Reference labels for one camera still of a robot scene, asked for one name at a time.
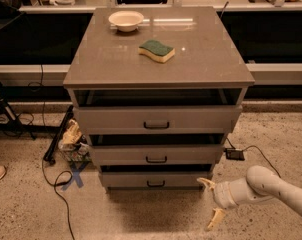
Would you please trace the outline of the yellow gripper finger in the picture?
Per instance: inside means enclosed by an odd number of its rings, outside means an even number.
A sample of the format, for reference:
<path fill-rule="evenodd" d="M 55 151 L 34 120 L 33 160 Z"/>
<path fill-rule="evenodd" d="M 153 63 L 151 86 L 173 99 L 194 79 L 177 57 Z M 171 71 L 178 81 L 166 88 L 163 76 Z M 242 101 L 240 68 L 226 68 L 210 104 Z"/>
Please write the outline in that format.
<path fill-rule="evenodd" d="M 222 208 L 214 208 L 213 209 L 213 216 L 210 219 L 210 222 L 207 225 L 207 230 L 213 230 L 226 216 L 226 212 Z"/>
<path fill-rule="evenodd" d="M 206 188 L 209 188 L 210 190 L 213 190 L 215 188 L 215 183 L 207 178 L 199 177 L 197 179 L 197 182 L 203 184 Z"/>

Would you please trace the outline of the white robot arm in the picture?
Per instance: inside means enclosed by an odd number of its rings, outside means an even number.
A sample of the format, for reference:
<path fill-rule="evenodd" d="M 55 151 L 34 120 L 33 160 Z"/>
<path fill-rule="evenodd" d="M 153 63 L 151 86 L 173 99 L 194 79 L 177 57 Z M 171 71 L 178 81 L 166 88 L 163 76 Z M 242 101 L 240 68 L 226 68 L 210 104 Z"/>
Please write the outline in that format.
<path fill-rule="evenodd" d="M 250 167 L 243 178 L 214 183 L 206 178 L 197 182 L 208 188 L 218 205 L 207 229 L 212 230 L 225 217 L 226 211 L 243 204 L 258 204 L 276 198 L 302 217 L 302 188 L 296 187 L 263 166 Z"/>

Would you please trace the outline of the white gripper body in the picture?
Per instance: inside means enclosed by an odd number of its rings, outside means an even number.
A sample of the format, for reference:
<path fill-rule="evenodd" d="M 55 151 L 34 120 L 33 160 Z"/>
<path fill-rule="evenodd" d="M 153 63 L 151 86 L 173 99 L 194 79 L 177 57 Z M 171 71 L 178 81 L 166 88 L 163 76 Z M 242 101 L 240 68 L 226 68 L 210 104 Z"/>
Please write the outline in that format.
<path fill-rule="evenodd" d="M 217 183 L 213 190 L 214 201 L 223 209 L 233 209 L 247 200 L 247 182 L 244 178 Z"/>

